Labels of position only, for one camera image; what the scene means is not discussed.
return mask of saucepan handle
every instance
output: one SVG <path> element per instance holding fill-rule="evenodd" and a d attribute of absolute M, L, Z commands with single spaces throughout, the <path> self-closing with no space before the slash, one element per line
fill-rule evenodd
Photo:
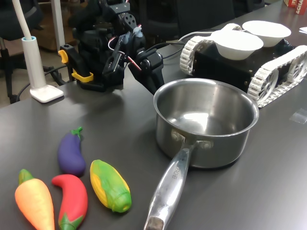
<path fill-rule="evenodd" d="M 184 145 L 172 159 L 152 197 L 144 230 L 164 230 L 181 196 L 194 145 Z"/>

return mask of orange carrot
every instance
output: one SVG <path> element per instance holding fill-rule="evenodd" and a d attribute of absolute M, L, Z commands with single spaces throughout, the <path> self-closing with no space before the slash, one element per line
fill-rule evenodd
<path fill-rule="evenodd" d="M 44 182 L 26 169 L 19 173 L 15 199 L 18 208 L 37 230 L 55 230 L 50 192 Z"/>

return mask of red pepper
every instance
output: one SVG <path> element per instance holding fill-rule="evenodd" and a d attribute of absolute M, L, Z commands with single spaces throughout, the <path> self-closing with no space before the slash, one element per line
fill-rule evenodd
<path fill-rule="evenodd" d="M 60 229 L 76 230 L 87 211 L 87 193 L 84 184 L 78 177 L 69 174 L 56 176 L 51 182 L 63 190 L 59 212 Z"/>

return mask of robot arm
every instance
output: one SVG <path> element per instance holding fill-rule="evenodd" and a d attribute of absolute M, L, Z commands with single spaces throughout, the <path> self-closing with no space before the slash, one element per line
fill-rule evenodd
<path fill-rule="evenodd" d="M 156 49 L 145 50 L 142 29 L 137 26 L 129 10 L 130 5 L 125 0 L 89 0 L 86 8 L 69 19 L 69 26 L 74 28 L 75 38 L 79 40 L 79 53 L 71 50 L 71 47 L 68 49 L 68 45 L 62 46 L 61 50 L 64 51 L 63 55 L 67 54 L 67 63 L 74 69 L 73 76 L 79 80 L 81 87 L 103 92 L 122 84 L 124 62 L 133 63 L 129 64 L 129 69 L 134 78 L 152 94 L 164 84 L 163 57 Z M 112 28 L 99 33 L 93 26 L 98 16 L 111 23 Z M 115 38 L 118 38 L 117 44 L 111 52 L 110 43 L 116 41 Z"/>

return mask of white lamp base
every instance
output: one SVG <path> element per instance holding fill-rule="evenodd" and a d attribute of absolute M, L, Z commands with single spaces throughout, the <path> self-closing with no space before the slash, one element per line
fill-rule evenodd
<path fill-rule="evenodd" d="M 57 89 L 52 85 L 45 85 L 39 88 L 31 88 L 30 94 L 33 98 L 41 103 L 50 102 L 54 99 L 64 96 L 62 90 Z"/>

